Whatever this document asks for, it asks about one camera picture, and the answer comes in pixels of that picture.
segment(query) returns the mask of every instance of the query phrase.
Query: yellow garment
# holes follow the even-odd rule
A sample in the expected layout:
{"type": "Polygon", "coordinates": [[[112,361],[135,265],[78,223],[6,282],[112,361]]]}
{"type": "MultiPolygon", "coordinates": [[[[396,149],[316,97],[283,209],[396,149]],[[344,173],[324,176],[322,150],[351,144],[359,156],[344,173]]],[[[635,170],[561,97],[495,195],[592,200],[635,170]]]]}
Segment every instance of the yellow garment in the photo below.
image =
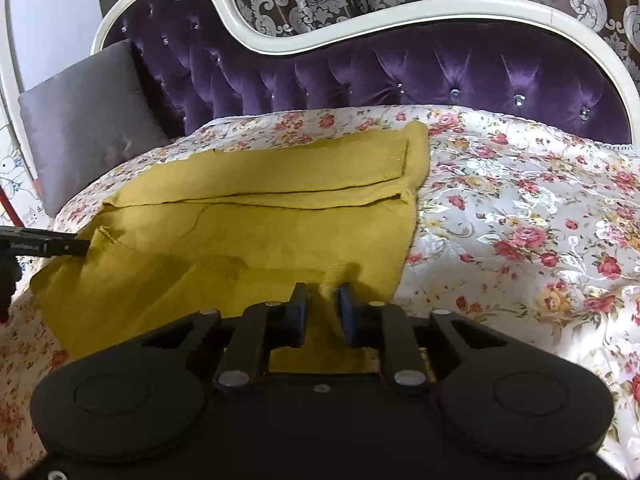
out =
{"type": "Polygon", "coordinates": [[[86,258],[61,256],[31,290],[46,323],[79,358],[197,310],[240,316],[315,283],[303,349],[271,369],[358,372],[335,315],[335,287],[388,300],[400,279],[429,168],[426,127],[369,130],[306,146],[156,164],[108,199],[79,235],[86,258]]]}

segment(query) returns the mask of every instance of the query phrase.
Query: headboard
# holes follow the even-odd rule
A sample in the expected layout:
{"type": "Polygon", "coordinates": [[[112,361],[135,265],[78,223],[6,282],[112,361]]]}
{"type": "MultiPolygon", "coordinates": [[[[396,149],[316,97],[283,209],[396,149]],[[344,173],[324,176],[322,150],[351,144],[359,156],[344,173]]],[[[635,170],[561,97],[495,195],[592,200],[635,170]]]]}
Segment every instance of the headboard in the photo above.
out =
{"type": "Polygon", "coordinates": [[[126,38],[171,137],[224,116],[459,104],[640,142],[640,97],[616,54],[527,0],[425,0],[290,38],[258,33],[234,0],[119,0],[92,53],[126,38]]]}

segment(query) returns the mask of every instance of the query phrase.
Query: circular disc cover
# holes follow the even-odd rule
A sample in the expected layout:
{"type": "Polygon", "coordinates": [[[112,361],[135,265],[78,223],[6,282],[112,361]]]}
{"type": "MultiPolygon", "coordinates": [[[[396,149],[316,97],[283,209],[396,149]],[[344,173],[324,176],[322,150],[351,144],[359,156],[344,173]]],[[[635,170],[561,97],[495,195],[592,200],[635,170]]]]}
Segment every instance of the circular disc cover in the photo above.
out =
{"type": "Polygon", "coordinates": [[[478,449],[524,462],[596,451],[614,413],[609,389],[590,371],[513,347],[478,351],[442,382],[438,403],[478,449]]]}
{"type": "Polygon", "coordinates": [[[171,352],[105,351],[47,376],[31,418],[48,446],[71,456],[117,462],[177,441],[205,402],[200,381],[171,352]]]}

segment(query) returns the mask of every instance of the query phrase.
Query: floral bedsheet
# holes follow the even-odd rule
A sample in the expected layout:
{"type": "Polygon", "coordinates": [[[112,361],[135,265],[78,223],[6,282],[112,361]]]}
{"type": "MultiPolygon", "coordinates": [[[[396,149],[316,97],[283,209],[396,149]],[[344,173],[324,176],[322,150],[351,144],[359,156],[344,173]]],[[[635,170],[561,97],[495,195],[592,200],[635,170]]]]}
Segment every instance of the floral bedsheet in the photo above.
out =
{"type": "MultiPolygon", "coordinates": [[[[577,362],[610,387],[616,416],[601,456],[640,474],[640,158],[532,121],[461,107],[279,112],[217,120],[115,168],[71,200],[52,228],[76,232],[104,198],[159,162],[211,148],[304,144],[418,119],[431,174],[395,301],[416,316],[466,316],[577,362]]],[[[0,468],[43,455],[28,405],[66,360],[26,290],[0,326],[0,468]]]]}

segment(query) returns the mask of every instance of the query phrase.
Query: wall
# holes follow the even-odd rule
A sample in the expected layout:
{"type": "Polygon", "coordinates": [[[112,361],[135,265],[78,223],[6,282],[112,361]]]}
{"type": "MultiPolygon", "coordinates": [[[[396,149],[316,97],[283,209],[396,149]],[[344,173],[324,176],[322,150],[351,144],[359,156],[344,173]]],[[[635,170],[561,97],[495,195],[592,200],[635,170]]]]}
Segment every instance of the wall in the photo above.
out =
{"type": "Polygon", "coordinates": [[[21,91],[88,56],[102,19],[99,0],[8,0],[7,4],[21,91]]]}

